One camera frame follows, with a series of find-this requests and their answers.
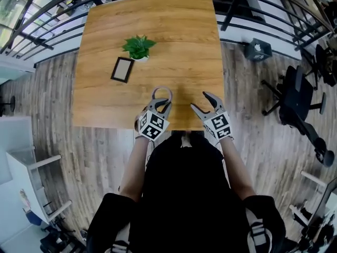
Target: wooden table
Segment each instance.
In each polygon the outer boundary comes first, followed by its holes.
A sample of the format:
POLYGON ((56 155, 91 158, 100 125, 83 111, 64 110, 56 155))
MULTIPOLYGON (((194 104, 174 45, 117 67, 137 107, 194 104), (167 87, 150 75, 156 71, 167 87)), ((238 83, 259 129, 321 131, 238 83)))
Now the wooden table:
POLYGON ((190 108, 212 107, 202 91, 224 98, 221 46, 212 0, 121 0, 89 12, 77 60, 73 125, 132 129, 154 87, 173 92, 169 130, 200 130, 190 108), (128 83, 111 80, 124 39, 147 35, 157 44, 135 62, 128 83))

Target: black photo frame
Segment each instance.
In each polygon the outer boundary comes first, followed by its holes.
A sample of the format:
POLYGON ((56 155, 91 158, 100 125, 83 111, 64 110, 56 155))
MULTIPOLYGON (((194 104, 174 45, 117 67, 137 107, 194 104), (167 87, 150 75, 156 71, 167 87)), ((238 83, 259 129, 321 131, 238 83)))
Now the black photo frame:
POLYGON ((118 57, 117 61, 116 61, 116 64, 115 64, 115 68, 114 68, 114 70, 112 72, 112 75, 111 75, 111 80, 127 83, 127 80, 128 80, 128 77, 130 76, 131 69, 132 69, 132 66, 133 66, 134 62, 135 61, 133 59, 118 57), (127 72, 126 72, 125 79, 123 79, 123 80, 115 77, 115 73, 116 73, 116 70, 117 70, 117 67, 118 67, 118 64, 119 64, 120 60, 125 60, 125 61, 130 62, 130 65, 128 66, 128 69, 127 69, 127 72))

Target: forearm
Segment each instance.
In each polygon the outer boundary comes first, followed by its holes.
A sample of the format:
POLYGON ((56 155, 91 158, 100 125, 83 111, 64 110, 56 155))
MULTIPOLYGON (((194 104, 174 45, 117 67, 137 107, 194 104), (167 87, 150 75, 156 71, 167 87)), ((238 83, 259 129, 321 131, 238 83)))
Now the forearm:
POLYGON ((129 197, 136 202, 140 200, 142 195, 147 146, 147 138, 136 139, 120 187, 120 195, 129 197))
POLYGON ((220 140, 223 156, 232 190, 242 199, 255 195, 252 181, 233 141, 229 138, 220 140))

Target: chair armrest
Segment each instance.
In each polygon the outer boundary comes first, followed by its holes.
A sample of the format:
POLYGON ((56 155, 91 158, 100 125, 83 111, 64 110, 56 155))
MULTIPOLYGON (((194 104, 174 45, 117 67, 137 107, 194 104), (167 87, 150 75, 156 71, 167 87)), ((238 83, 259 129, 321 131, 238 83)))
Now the chair armrest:
POLYGON ((303 69, 301 66, 298 66, 296 68, 296 79, 295 79, 295 89, 298 92, 301 89, 302 78, 303 78, 303 69))
POLYGON ((320 114, 324 113, 325 106, 326 106, 326 93, 324 92, 323 96, 322 96, 322 103, 321 103, 321 107, 320 107, 320 114))

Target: white pot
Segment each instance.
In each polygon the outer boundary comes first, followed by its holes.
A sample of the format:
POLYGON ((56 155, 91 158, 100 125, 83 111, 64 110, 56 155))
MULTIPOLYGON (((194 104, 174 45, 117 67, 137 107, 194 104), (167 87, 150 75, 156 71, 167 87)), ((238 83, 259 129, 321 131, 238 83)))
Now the white pot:
POLYGON ((143 57, 143 58, 140 58, 140 59, 133 59, 137 62, 142 62, 142 63, 145 63, 147 61, 148 57, 143 57))

